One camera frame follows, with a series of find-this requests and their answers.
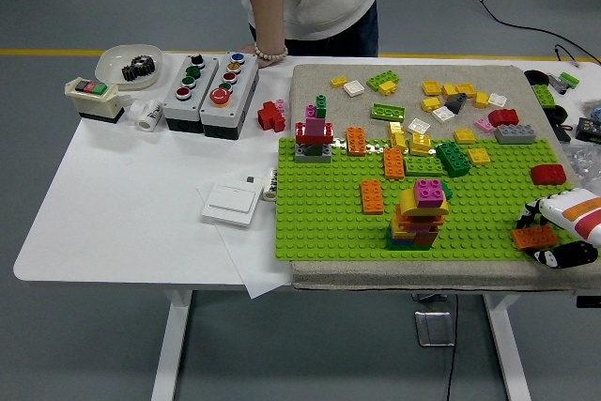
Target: small device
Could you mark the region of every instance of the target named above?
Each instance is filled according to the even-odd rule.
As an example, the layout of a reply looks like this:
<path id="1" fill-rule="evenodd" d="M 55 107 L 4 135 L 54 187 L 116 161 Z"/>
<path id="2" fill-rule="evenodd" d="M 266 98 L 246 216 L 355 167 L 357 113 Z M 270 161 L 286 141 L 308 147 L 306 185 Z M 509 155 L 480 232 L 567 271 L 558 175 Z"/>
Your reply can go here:
<path id="1" fill-rule="evenodd" d="M 65 85 L 79 116 L 115 124 L 123 115 L 117 85 L 107 85 L 78 77 Z"/>

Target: purple lego brick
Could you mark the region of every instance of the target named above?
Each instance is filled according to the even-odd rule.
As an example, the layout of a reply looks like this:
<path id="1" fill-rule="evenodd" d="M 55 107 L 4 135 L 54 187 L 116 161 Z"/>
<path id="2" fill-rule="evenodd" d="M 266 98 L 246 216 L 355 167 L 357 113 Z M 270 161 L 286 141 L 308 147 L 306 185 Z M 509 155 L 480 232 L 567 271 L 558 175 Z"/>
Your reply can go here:
<path id="1" fill-rule="evenodd" d="M 325 117 L 307 117 L 307 122 L 304 124 L 304 134 L 307 136 L 323 136 L 325 127 Z"/>
<path id="2" fill-rule="evenodd" d="M 480 119 L 478 119 L 475 123 L 476 127 L 478 129 L 480 129 L 481 131 L 485 131 L 486 133 L 491 133 L 495 130 L 494 127 L 492 127 L 492 124 L 490 124 L 485 118 L 481 117 Z"/>
<path id="3" fill-rule="evenodd" d="M 304 109 L 305 117 L 309 119 L 310 117 L 316 117 L 317 109 L 314 105 L 307 105 Z"/>
<path id="4" fill-rule="evenodd" d="M 439 180 L 420 179 L 413 186 L 415 205 L 418 208 L 440 207 L 444 201 L 444 191 Z"/>

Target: person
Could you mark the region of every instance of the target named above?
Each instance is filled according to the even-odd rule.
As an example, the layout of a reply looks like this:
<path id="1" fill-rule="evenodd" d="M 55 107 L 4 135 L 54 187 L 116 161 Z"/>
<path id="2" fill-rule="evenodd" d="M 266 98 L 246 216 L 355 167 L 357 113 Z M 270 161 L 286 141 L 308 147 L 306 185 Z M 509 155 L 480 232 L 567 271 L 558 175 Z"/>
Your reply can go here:
<path id="1" fill-rule="evenodd" d="M 240 0 L 259 67 L 288 54 L 378 56 L 377 0 Z"/>

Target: red button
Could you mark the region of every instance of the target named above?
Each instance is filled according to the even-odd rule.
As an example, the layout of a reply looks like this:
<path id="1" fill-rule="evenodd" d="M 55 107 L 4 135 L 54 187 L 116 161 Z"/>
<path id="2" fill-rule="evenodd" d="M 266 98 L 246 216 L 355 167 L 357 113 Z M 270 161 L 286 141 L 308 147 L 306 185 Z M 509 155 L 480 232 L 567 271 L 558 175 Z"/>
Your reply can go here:
<path id="1" fill-rule="evenodd" d="M 209 94 L 215 105 L 223 106 L 229 102 L 229 91 L 224 88 L 215 88 Z"/>

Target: yellow lego brick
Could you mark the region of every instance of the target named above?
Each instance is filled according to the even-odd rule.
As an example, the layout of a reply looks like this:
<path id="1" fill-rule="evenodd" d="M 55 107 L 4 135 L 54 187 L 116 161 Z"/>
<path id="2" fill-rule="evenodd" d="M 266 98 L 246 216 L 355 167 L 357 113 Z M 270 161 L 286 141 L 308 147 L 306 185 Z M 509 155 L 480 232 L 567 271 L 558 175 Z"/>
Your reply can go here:
<path id="1" fill-rule="evenodd" d="M 442 86 L 442 97 L 445 99 L 449 99 L 451 96 L 454 96 L 455 94 L 459 94 L 457 92 L 457 89 L 455 88 L 455 85 L 451 85 L 451 84 L 444 84 Z"/>
<path id="2" fill-rule="evenodd" d="M 473 99 L 476 97 L 476 90 L 472 84 L 459 84 L 457 85 L 457 92 L 464 93 L 468 98 Z"/>
<path id="3" fill-rule="evenodd" d="M 476 93 L 476 98 L 473 100 L 473 106 L 476 108 L 486 108 L 488 105 L 488 95 L 481 91 Z"/>
<path id="4" fill-rule="evenodd" d="M 457 129 L 453 136 L 458 145 L 473 145 L 476 142 L 476 135 L 471 129 Z"/>
<path id="5" fill-rule="evenodd" d="M 396 83 L 392 80 L 384 82 L 378 86 L 378 93 L 382 96 L 389 96 L 396 91 Z"/>
<path id="6" fill-rule="evenodd" d="M 405 134 L 403 132 L 396 132 L 393 134 L 391 142 L 393 143 L 393 149 L 401 149 L 401 152 L 407 150 L 407 140 L 405 139 Z"/>
<path id="7" fill-rule="evenodd" d="M 432 148 L 432 140 L 430 140 L 430 135 L 412 133 L 409 148 L 428 152 Z"/>
<path id="8" fill-rule="evenodd" d="M 444 198 L 444 201 L 442 201 L 442 205 L 440 207 L 417 207 L 412 188 L 403 190 L 399 194 L 399 203 L 397 206 L 402 216 L 440 216 L 449 214 L 449 205 L 447 204 L 446 197 Z"/>
<path id="9" fill-rule="evenodd" d="M 392 138 L 395 133 L 403 133 L 403 125 L 400 122 L 390 122 L 389 130 Z"/>
<path id="10" fill-rule="evenodd" d="M 336 79 L 331 79 L 330 85 L 332 88 L 339 88 L 342 85 L 348 82 L 347 77 L 338 77 Z"/>
<path id="11" fill-rule="evenodd" d="M 468 159 L 474 166 L 490 163 L 490 157 L 488 157 L 486 149 L 468 149 Z"/>
<path id="12" fill-rule="evenodd" d="M 440 108 L 442 104 L 438 98 L 426 98 L 422 100 L 422 110 L 427 113 L 432 113 L 434 110 Z"/>
<path id="13" fill-rule="evenodd" d="M 426 96 L 440 96 L 440 84 L 434 80 L 426 80 L 423 82 L 422 89 Z"/>

